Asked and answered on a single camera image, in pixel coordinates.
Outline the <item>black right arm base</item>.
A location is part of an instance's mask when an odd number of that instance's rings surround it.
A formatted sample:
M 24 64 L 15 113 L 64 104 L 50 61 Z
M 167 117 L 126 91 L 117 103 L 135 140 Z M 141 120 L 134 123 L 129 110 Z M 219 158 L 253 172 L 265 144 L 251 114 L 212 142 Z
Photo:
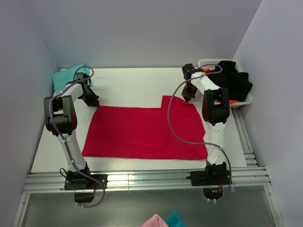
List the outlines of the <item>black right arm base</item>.
M 191 186 L 201 186 L 203 195 L 207 200 L 219 200 L 224 196 L 225 185 L 230 189 L 232 185 L 232 178 L 229 170 L 223 171 L 191 171 L 187 180 L 191 181 Z

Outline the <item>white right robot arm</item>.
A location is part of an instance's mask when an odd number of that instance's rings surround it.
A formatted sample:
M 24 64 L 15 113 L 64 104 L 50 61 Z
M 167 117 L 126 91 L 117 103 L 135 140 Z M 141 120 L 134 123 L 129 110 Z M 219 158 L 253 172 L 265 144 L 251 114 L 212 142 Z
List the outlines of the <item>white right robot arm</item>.
M 223 131 L 230 116 L 229 91 L 214 84 L 207 76 L 205 68 L 195 68 L 193 64 L 186 64 L 182 67 L 185 86 L 182 96 L 189 102 L 195 98 L 196 92 L 203 95 L 202 117 L 207 123 L 206 144 L 208 166 L 219 166 L 226 162 L 222 152 Z

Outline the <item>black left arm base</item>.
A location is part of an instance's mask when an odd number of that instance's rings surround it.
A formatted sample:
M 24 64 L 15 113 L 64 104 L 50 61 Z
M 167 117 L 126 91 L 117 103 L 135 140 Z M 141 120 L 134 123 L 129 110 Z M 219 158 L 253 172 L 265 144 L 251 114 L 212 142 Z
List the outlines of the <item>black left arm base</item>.
M 66 171 L 64 168 L 60 168 L 59 173 L 65 178 L 64 190 L 74 191 L 74 201 L 77 205 L 86 205 L 87 203 L 93 202 L 96 190 L 105 190 L 107 188 L 107 177 L 106 174 L 96 174 L 91 175 L 90 170 L 86 168 L 84 171 L 81 170 L 86 175 L 94 178 L 96 181 L 87 178 L 78 172 Z

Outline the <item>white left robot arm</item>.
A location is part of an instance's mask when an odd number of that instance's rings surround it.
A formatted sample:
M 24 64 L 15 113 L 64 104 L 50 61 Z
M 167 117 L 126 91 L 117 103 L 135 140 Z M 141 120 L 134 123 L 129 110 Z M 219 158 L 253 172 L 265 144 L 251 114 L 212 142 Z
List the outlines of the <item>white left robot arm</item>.
M 77 138 L 77 116 L 74 102 L 81 99 L 88 107 L 99 107 L 99 96 L 90 88 L 91 76 L 75 73 L 63 91 L 53 97 L 44 98 L 45 126 L 60 142 L 68 163 L 66 178 L 75 179 L 82 175 L 90 177 Z

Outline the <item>red t-shirt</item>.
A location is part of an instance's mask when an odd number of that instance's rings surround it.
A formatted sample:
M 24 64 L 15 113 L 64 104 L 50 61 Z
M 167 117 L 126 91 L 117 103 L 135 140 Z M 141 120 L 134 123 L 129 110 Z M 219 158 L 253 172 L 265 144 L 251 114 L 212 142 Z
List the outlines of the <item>red t-shirt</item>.
M 204 160 L 205 129 L 193 104 L 163 96 L 159 108 L 100 106 L 85 145 L 85 157 Z

